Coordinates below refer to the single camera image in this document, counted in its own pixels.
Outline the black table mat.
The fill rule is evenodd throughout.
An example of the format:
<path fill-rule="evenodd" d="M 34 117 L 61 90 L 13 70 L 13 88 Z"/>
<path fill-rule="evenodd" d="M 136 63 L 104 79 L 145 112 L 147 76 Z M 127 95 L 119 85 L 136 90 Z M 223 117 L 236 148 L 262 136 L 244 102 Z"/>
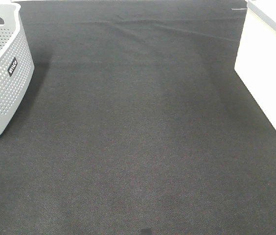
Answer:
<path fill-rule="evenodd" d="M 276 235 L 245 1 L 20 5 L 35 70 L 0 136 L 0 235 Z"/>

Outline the grey perforated laundry basket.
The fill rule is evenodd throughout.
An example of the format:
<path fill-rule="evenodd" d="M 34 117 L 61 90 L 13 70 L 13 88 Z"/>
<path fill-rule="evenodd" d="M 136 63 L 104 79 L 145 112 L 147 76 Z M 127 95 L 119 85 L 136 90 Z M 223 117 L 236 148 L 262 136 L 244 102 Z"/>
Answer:
<path fill-rule="evenodd" d="M 21 6 L 0 0 L 0 135 L 20 105 L 34 72 Z"/>

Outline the white storage bin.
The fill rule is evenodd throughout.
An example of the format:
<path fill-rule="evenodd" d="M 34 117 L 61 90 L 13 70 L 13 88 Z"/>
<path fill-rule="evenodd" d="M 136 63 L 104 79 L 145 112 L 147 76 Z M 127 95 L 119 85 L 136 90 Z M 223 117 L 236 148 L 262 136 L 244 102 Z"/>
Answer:
<path fill-rule="evenodd" d="M 276 0 L 250 0 L 234 69 L 276 130 Z"/>

